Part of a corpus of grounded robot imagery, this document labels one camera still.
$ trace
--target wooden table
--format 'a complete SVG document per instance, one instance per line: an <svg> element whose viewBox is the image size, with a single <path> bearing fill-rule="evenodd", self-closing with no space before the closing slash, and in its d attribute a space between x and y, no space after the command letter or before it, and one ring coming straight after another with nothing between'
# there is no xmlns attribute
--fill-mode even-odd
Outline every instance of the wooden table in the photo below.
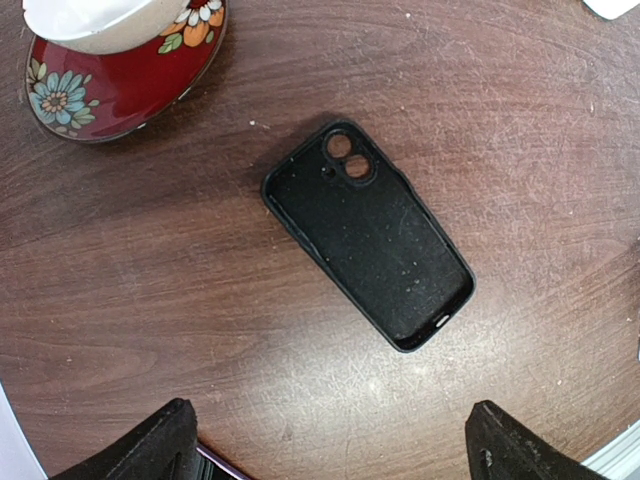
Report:
<svg viewBox="0 0 640 480"><path fill-rule="evenodd" d="M49 474L176 396L263 480L467 479L483 399L578 460L640 418L640 10L236 0L188 97L90 147L36 124L31 35L2 7L0 374ZM417 353L260 199L327 112L378 141L477 274Z"/></svg>

